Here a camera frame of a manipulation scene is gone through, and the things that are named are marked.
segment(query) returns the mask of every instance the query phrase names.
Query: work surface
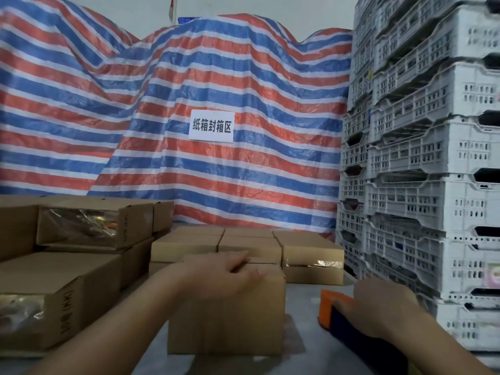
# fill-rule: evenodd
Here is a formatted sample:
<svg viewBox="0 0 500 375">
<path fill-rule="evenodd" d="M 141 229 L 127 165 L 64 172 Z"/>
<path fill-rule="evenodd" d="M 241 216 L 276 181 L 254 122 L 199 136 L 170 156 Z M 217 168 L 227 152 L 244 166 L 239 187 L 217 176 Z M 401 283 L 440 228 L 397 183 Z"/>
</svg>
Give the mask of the work surface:
<svg viewBox="0 0 500 375">
<path fill-rule="evenodd" d="M 320 290 L 335 290 L 352 296 L 351 278 L 346 277 L 345 284 L 351 285 L 286 285 L 284 352 L 281 358 L 166 355 L 167 323 L 142 357 L 134 375 L 372 375 L 351 351 L 317 323 Z M 18 375 L 35 363 L 36 359 L 0 359 L 0 373 Z"/>
</svg>

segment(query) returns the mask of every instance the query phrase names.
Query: orange object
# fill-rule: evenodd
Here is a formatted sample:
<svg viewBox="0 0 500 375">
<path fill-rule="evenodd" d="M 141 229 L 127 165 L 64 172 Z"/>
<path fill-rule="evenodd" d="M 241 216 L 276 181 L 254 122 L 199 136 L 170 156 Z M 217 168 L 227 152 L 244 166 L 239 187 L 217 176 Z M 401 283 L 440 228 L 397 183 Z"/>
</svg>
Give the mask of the orange object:
<svg viewBox="0 0 500 375">
<path fill-rule="evenodd" d="M 325 329 L 330 329 L 330 318 L 332 316 L 332 304 L 335 300 L 353 304 L 354 299 L 340 292 L 321 290 L 320 315 L 317 320 Z"/>
</svg>

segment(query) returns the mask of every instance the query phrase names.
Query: person's left arm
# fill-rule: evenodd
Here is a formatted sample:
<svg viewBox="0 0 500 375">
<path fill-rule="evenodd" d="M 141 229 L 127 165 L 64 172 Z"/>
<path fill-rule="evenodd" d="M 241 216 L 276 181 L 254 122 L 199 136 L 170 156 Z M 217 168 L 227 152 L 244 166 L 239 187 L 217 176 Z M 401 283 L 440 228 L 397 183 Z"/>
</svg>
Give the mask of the person's left arm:
<svg viewBox="0 0 500 375">
<path fill-rule="evenodd" d="M 194 255 L 166 267 L 28 374 L 131 374 L 184 300 L 229 297 L 264 276 L 257 271 L 231 272 L 246 259 L 247 252 L 221 252 Z"/>
</svg>

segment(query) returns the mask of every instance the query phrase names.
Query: clear packing tape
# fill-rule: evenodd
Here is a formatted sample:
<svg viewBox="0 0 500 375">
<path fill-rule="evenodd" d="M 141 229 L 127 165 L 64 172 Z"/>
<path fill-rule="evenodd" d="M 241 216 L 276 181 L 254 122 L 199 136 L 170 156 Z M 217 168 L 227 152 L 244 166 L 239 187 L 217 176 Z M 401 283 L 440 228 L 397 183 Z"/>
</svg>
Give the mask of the clear packing tape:
<svg viewBox="0 0 500 375">
<path fill-rule="evenodd" d="M 115 210 L 83 210 L 51 208 L 43 213 L 68 238 L 109 239 L 118 230 L 118 212 Z"/>
<path fill-rule="evenodd" d="M 331 261 L 331 260 L 313 260 L 308 264 L 297 264 L 290 263 L 289 260 L 285 260 L 286 267 L 311 267 L 311 268 L 343 268 L 343 262 L 340 261 Z"/>
<path fill-rule="evenodd" d="M 0 295 L 0 337 L 32 327 L 43 320 L 43 299 Z"/>
</svg>

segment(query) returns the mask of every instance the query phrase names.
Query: forearm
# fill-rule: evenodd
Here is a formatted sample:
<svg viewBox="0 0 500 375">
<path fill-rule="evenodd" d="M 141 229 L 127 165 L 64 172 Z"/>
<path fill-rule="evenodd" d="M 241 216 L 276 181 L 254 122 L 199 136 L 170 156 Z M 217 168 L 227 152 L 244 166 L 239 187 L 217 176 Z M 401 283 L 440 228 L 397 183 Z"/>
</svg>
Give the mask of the forearm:
<svg viewBox="0 0 500 375">
<path fill-rule="evenodd" d="M 177 265 L 158 272 L 29 375 L 129 375 L 182 301 L 183 281 Z"/>
<path fill-rule="evenodd" d="M 409 319 L 407 327 L 393 332 L 391 343 L 422 375 L 493 375 L 424 311 Z"/>
</svg>

